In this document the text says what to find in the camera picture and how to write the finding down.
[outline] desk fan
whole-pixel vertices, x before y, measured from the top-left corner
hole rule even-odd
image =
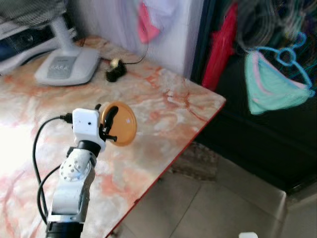
[[[77,85],[88,82],[99,62],[99,52],[72,42],[62,14],[64,0],[0,0],[0,18],[18,25],[50,24],[60,49],[53,51],[35,73],[41,84]]]

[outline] orange plastic lid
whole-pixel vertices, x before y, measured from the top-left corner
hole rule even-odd
[[[109,110],[118,107],[118,113],[113,119],[113,124],[109,135],[117,136],[117,141],[111,141],[116,146],[126,146],[130,144],[137,134],[137,120],[132,109],[122,102],[113,102],[109,104],[103,111],[101,123],[104,124],[105,118]]]

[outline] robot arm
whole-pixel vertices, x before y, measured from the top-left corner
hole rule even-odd
[[[100,124],[97,110],[73,111],[73,132],[78,145],[72,148],[59,168],[59,181],[48,215],[47,238],[80,237],[88,210],[89,189],[95,178],[97,156],[105,150],[106,139],[116,140],[107,133],[117,111],[116,107],[110,109],[104,125]]]

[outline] red fabric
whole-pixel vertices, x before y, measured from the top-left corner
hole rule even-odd
[[[160,30],[152,25],[148,9],[143,2],[139,8],[138,33],[143,44],[147,44],[160,34]]]
[[[237,3],[233,3],[226,15],[221,30],[213,33],[213,44],[202,85],[214,91],[219,78],[227,65],[228,59],[234,54],[232,48],[237,31]]]

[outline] marble table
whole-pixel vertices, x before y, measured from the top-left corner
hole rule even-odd
[[[86,39],[85,46],[99,49],[106,58],[138,59],[98,37]],[[89,84],[41,86],[33,74],[43,59],[0,76],[0,238],[45,237],[31,158],[39,126],[75,108],[122,101],[136,115],[137,136],[126,147],[107,143],[99,155],[82,233],[83,238],[106,237],[217,114],[225,99],[146,60],[128,65],[128,73],[116,83],[105,80],[108,64],[101,62]],[[71,125],[62,121],[47,125],[37,149],[42,177],[65,159],[70,146],[74,146]],[[45,185],[48,205],[56,183],[57,173]]]

